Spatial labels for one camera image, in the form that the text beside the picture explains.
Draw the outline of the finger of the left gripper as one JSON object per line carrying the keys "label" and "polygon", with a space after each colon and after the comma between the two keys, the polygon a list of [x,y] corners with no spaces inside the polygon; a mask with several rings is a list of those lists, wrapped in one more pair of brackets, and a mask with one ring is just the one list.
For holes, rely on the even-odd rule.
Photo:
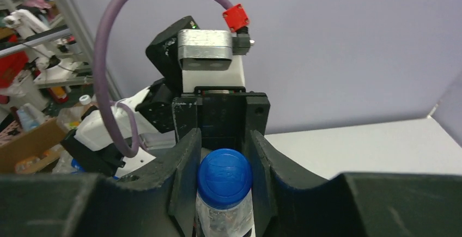
{"label": "finger of the left gripper", "polygon": [[166,155],[118,180],[118,236],[192,235],[201,147],[200,129],[192,129]]}
{"label": "finger of the left gripper", "polygon": [[259,131],[250,131],[256,236],[337,236],[333,211],[337,179],[325,179],[277,150]]}

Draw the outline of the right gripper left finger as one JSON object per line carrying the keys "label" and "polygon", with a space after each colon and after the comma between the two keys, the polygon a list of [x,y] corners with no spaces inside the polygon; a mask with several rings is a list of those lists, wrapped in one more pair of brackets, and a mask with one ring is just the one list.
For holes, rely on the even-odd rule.
{"label": "right gripper left finger", "polygon": [[3,175],[1,236],[180,236],[170,190],[139,175]]}

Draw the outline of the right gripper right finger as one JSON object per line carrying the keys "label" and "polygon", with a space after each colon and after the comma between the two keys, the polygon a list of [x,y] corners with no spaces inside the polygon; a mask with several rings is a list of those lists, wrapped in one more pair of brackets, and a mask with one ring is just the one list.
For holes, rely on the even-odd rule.
{"label": "right gripper right finger", "polygon": [[461,236],[461,177],[343,173],[277,190],[280,236]]}

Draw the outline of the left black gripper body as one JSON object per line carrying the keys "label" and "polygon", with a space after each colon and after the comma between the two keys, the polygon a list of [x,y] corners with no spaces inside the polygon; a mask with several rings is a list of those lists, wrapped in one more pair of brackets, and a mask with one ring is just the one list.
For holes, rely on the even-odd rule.
{"label": "left black gripper body", "polygon": [[244,89],[227,93],[199,90],[175,98],[172,111],[177,141],[190,130],[200,129],[203,148],[230,148],[245,153],[250,131],[265,134],[270,102],[265,93]]}

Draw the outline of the blue Pepsi bottle cap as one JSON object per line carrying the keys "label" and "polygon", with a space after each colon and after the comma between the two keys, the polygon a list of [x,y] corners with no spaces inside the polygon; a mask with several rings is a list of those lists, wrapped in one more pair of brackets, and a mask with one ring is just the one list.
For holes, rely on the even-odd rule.
{"label": "blue Pepsi bottle cap", "polygon": [[234,150],[222,148],[208,153],[197,173],[198,194],[205,204],[227,210],[248,195],[253,181],[250,162]]}

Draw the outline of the Pepsi bottle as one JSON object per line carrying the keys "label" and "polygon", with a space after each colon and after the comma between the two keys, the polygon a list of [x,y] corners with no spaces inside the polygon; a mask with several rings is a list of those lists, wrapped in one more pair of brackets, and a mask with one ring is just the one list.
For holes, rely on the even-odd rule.
{"label": "Pepsi bottle", "polygon": [[195,236],[251,236],[254,228],[252,194],[236,206],[219,210],[207,205],[197,195]]}

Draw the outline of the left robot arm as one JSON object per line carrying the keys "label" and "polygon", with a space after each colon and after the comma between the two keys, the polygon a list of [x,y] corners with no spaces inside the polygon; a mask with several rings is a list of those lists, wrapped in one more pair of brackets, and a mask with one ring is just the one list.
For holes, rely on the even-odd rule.
{"label": "left robot arm", "polygon": [[[163,78],[110,103],[124,138],[175,131],[173,155],[148,161],[119,153],[100,110],[91,108],[64,148],[86,172],[117,184],[94,192],[76,236],[334,236],[324,179],[265,140],[269,101],[247,92],[241,56],[251,47],[246,16],[223,14],[229,31],[206,31],[187,16],[159,33],[146,54]],[[270,153],[275,158],[270,160]]]}

